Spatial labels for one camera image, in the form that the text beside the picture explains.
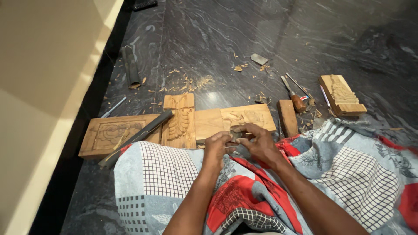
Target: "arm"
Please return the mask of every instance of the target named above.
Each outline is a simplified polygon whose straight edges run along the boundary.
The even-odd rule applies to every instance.
[[[236,150],[233,147],[225,148],[225,146],[232,145],[232,143],[228,143],[231,139],[229,132],[223,131],[205,140],[202,169],[168,223],[163,235],[202,234],[212,192],[219,173],[224,167],[223,155]]]
[[[237,127],[234,131],[253,134],[254,142],[239,138],[237,143],[246,147],[254,157],[270,166],[280,177],[314,234],[368,234],[351,215],[286,162],[274,145],[268,130],[248,123]]]

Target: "fabric cloth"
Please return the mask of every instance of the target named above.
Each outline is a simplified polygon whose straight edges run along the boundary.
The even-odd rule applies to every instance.
[[[418,232],[418,159],[376,136],[367,123],[339,119],[276,146],[299,172],[371,234]],[[203,150],[146,141],[127,146],[115,166],[115,195],[129,234],[162,234],[202,165]],[[252,159],[224,156],[205,235],[241,223],[284,235],[312,234],[277,175]]]

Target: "wall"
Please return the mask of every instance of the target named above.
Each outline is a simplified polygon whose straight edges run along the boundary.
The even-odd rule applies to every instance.
[[[0,234],[27,234],[123,0],[0,0]]]

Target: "chisel wooden handle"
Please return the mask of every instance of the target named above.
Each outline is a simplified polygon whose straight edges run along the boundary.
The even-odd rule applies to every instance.
[[[295,107],[295,110],[299,113],[304,112],[306,110],[305,103],[301,100],[301,98],[298,95],[292,95],[290,99],[293,102],[293,106]]]

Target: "chisel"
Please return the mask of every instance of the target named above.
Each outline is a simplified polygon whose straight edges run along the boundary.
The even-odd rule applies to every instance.
[[[282,78],[286,88],[289,90],[289,96],[290,96],[290,99],[293,102],[293,106],[295,107],[295,110],[299,113],[305,111],[306,110],[305,103],[301,100],[301,98],[298,95],[296,95],[296,93],[294,93],[292,91],[292,89],[290,89],[290,86],[287,83],[286,78],[284,76],[281,76],[281,78]]]

